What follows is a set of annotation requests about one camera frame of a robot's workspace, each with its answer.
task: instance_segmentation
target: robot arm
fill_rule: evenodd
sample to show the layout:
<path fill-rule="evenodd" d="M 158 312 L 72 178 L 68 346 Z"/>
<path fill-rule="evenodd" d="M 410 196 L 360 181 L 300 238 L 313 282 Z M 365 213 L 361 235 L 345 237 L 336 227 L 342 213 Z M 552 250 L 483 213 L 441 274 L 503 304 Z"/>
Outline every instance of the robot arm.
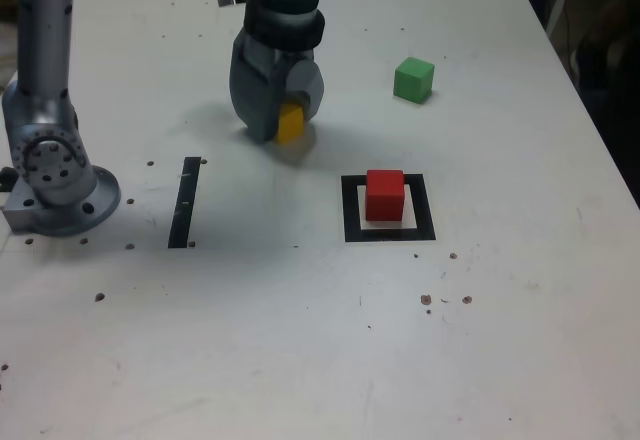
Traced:
<path fill-rule="evenodd" d="M 20 0 L 18 79 L 2 98 L 11 159 L 20 178 L 3 213 L 17 232 L 88 230 L 115 210 L 115 177 L 92 167 L 69 98 L 73 0 Z"/>
<path fill-rule="evenodd" d="M 275 137 L 281 106 L 304 119 L 324 83 L 313 61 L 324 30 L 319 0 L 247 0 L 231 60 L 231 100 L 257 141 Z M 107 170 L 93 167 L 69 97 L 73 0 L 20 0 L 18 79 L 2 99 L 11 158 L 20 176 L 3 214 L 16 232 L 64 236 L 105 220 L 120 201 Z"/>
<path fill-rule="evenodd" d="M 313 57 L 324 31 L 319 1 L 247 0 L 229 87 L 236 113 L 258 142 L 275 137 L 283 104 L 300 105 L 305 121 L 320 107 L 324 82 Z"/>

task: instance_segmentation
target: green cube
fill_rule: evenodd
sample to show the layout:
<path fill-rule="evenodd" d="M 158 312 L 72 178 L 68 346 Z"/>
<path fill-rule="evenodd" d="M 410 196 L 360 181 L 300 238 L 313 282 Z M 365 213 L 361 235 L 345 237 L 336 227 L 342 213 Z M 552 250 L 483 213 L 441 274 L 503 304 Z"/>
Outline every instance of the green cube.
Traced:
<path fill-rule="evenodd" d="M 432 63 L 409 57 L 396 68 L 393 94 L 414 103 L 422 103 L 431 94 L 433 73 Z"/>

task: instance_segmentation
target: white square marker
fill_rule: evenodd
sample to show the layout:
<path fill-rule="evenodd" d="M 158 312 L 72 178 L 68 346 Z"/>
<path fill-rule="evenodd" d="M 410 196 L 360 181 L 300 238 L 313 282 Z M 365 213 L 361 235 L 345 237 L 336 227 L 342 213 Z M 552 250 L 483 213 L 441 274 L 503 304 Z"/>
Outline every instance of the white square marker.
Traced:
<path fill-rule="evenodd" d="M 404 209 L 402 210 L 401 222 L 368 222 L 365 218 L 366 194 L 367 187 L 365 185 L 358 185 L 358 210 L 360 211 L 361 230 L 397 230 L 400 228 L 418 228 L 416 215 L 413 211 L 413 200 L 411 198 L 411 189 L 409 185 L 404 186 Z"/>

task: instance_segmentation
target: red cube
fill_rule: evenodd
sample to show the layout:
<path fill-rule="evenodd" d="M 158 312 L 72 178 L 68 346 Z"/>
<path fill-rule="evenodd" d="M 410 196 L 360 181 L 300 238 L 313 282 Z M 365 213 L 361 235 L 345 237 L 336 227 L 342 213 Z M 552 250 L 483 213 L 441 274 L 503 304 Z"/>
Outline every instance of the red cube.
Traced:
<path fill-rule="evenodd" d="M 404 210 L 404 172 L 368 170 L 366 214 L 369 222 L 400 222 Z"/>

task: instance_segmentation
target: table surface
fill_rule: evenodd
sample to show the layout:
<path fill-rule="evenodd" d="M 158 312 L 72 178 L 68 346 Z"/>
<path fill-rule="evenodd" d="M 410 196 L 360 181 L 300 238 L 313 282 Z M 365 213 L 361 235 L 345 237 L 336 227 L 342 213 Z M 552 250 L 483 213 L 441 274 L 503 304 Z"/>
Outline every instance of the table surface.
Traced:
<path fill-rule="evenodd" d="M 1 438 L 640 435 L 640 213 L 527 0 L 321 9 L 324 103 L 278 149 L 229 98 L 243 6 L 75 1 L 71 97 L 123 202 L 68 239 L 0 223 Z M 392 96 L 409 55 L 422 106 Z M 168 250 L 186 156 L 196 247 Z M 340 177 L 372 168 L 424 175 L 436 241 L 344 242 Z"/>

